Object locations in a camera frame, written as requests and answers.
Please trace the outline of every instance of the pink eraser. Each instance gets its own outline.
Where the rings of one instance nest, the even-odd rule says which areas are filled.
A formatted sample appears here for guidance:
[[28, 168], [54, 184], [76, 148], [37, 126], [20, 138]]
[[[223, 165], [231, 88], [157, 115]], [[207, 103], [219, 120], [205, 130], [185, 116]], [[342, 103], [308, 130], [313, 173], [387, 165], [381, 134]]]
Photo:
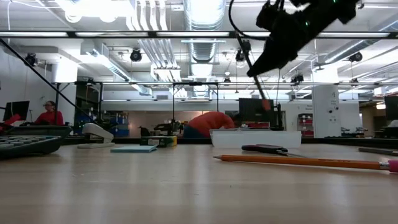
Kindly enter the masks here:
[[390, 172], [398, 173], [398, 161], [388, 161], [390, 164]]

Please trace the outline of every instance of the ceiling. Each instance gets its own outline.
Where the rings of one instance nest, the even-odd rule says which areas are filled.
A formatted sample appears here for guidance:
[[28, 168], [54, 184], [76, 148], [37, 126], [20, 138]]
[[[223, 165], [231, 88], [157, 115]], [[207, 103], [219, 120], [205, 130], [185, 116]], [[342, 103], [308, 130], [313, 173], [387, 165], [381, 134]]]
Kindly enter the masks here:
[[[20, 1], [24, 4], [31, 6], [40, 7], [40, 4], [35, 0]], [[46, 6], [57, 7], [58, 4], [54, 1], [43, 1]], [[261, 5], [264, 1], [248, 1], [248, 0], [236, 0], [236, 4], [233, 9], [233, 18], [236, 25], [241, 30], [260, 30], [256, 27], [256, 17], [261, 9]], [[169, 30], [184, 30], [184, 15], [181, 8], [182, 0], [168, 0], [166, 1], [166, 20]], [[382, 23], [392, 16], [396, 16], [398, 20], [398, 1], [397, 0], [363, 0], [365, 5], [362, 9], [357, 9], [357, 16], [350, 21], [347, 25], [341, 24], [339, 21], [332, 23], [326, 30], [327, 31], [376, 31], [372, 30], [373, 27]], [[128, 30], [126, 26], [126, 20], [124, 17], [117, 18], [112, 23], [102, 22], [97, 17], [83, 17], [80, 22], [68, 23], [65, 22], [65, 12], [63, 9], [47, 9], [29, 7], [19, 3], [11, 3], [9, 5], [9, 12], [7, 7], [9, 1], [0, 1], [0, 29], [8, 30], [8, 20], [10, 22], [11, 30]], [[292, 12], [292, 5], [286, 4], [287, 11]], [[223, 19], [223, 25], [221, 30], [233, 30], [231, 27], [228, 15], [225, 14]], [[58, 47], [74, 57], [81, 60], [87, 66], [79, 69], [79, 75], [91, 76], [98, 81], [112, 81], [113, 74], [104, 66], [90, 63], [86, 60], [84, 55], [80, 55], [80, 47], [83, 40], [81, 39], [12, 39], [12, 43], [18, 47], [24, 46], [52, 46]], [[181, 76], [187, 77], [190, 74], [190, 59], [187, 44], [181, 43], [181, 39], [172, 39], [172, 47], [177, 63], [181, 68]], [[282, 80], [290, 81], [291, 76], [296, 74], [295, 68], [298, 64], [304, 60], [312, 57], [314, 62], [317, 61], [317, 55], [322, 57], [332, 51], [335, 51], [342, 45], [352, 40], [331, 40], [331, 39], [320, 39], [313, 40], [306, 45], [300, 52], [298, 57], [289, 62], [281, 71], [273, 70], [266, 74], [263, 74], [263, 81], [265, 82], [277, 82], [279, 74]], [[149, 75], [151, 62], [148, 58], [143, 55], [143, 60], [138, 63], [132, 63], [129, 59], [129, 55], [134, 47], [139, 47], [136, 39], [96, 39], [97, 44], [106, 44], [110, 49], [111, 58], [116, 63], [139, 81], [151, 81]], [[252, 59], [257, 59], [261, 54], [264, 42], [251, 40], [252, 45]], [[361, 50], [363, 54], [362, 62], [356, 66], [354, 63], [354, 69], [349, 69], [351, 64], [349, 62], [340, 61], [334, 63], [332, 66], [338, 69], [338, 76], [340, 80], [349, 80], [351, 77], [377, 70], [385, 65], [398, 61], [398, 50], [392, 50], [388, 54], [384, 54], [380, 57], [367, 61], [376, 55], [382, 54], [383, 52], [398, 46], [396, 40], [381, 40], [374, 45]], [[238, 41], [234, 39], [225, 39], [225, 43], [218, 44], [217, 55], [215, 59], [215, 65], [213, 66], [212, 74], [215, 77], [219, 77], [220, 80], [224, 78], [225, 72], [231, 73], [231, 80], [234, 82], [236, 76], [238, 76], [239, 82], [251, 82], [251, 79], [246, 76], [248, 66], [243, 68], [236, 68], [234, 59], [234, 53], [239, 47]], [[300, 67], [298, 72], [304, 74], [305, 81], [311, 80], [311, 67], [310, 63], [307, 66]], [[394, 77], [398, 75], [398, 67], [395, 70], [389, 70], [386, 73], [378, 73], [375, 76], [371, 76], [368, 79], [362, 80], [364, 82], [376, 82], [380, 79], [387, 77]]]

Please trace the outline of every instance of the pencil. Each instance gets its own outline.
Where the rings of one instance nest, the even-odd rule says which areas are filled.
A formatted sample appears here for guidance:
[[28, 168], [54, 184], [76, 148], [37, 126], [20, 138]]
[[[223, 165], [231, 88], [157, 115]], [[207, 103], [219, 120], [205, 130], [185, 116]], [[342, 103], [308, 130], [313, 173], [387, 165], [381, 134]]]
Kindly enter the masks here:
[[291, 158], [291, 157], [275, 157], [275, 156], [235, 156], [221, 155], [214, 158], [222, 161], [236, 162], [261, 162], [271, 164], [291, 164], [303, 166], [325, 166], [325, 167], [344, 167], [357, 169], [372, 170], [389, 170], [390, 172], [398, 172], [398, 161], [392, 160], [388, 162], [373, 161], [352, 161], [346, 159], [308, 159], [308, 158]]

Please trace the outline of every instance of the wooden table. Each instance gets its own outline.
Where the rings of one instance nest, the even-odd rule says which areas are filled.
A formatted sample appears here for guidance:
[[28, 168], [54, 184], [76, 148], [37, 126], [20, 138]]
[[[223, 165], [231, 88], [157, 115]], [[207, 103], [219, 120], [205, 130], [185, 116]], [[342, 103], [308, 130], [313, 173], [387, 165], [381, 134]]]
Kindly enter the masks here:
[[[310, 157], [387, 161], [309, 144]], [[150, 154], [64, 146], [0, 161], [0, 223], [395, 223], [398, 175], [386, 171], [221, 162], [239, 149], [179, 145]]]

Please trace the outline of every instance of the person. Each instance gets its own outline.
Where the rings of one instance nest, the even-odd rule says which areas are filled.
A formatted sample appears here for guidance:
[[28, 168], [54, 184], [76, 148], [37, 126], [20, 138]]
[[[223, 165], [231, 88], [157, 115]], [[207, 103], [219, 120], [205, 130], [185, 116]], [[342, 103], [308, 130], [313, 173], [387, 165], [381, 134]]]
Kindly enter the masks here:
[[184, 128], [184, 138], [210, 138], [211, 129], [235, 128], [239, 126], [239, 115], [230, 116], [216, 111], [210, 111], [193, 118]]
[[57, 111], [57, 123], [55, 124], [55, 103], [53, 101], [47, 101], [44, 104], [46, 112], [40, 114], [34, 124], [41, 125], [63, 125], [63, 117], [61, 111]]

